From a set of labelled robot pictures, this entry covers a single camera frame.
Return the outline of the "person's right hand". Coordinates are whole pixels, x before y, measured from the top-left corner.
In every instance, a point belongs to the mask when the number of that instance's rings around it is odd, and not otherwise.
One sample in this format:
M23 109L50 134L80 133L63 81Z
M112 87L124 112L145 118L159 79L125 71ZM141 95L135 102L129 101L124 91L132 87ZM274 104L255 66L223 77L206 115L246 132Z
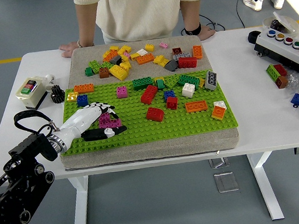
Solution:
M64 58L70 58L73 51L78 48L78 42L70 42L68 44L62 44L59 46L59 50L62 50L61 56Z

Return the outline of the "person's left hand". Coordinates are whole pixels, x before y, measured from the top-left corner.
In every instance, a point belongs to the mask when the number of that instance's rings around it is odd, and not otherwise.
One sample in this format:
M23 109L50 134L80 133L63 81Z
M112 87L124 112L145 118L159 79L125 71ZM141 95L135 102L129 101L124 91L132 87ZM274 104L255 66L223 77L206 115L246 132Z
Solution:
M208 38L212 37L215 34L215 30L210 29L208 26L201 26L201 32L198 34L199 39L207 40Z

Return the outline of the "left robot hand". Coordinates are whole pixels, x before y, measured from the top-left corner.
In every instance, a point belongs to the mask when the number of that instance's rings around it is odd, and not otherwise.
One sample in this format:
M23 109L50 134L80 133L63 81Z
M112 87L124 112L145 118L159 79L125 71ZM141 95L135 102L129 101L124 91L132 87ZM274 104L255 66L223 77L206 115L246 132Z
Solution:
M61 151L65 153L71 146L71 143L76 138L83 138L84 141L103 140L118 135L125 130L126 126L109 127L90 129L90 126L95 123L102 114L107 113L114 118L118 118L113 111L114 106L104 103L92 103L78 109L68 120L55 131L51 137L54 138L60 146Z

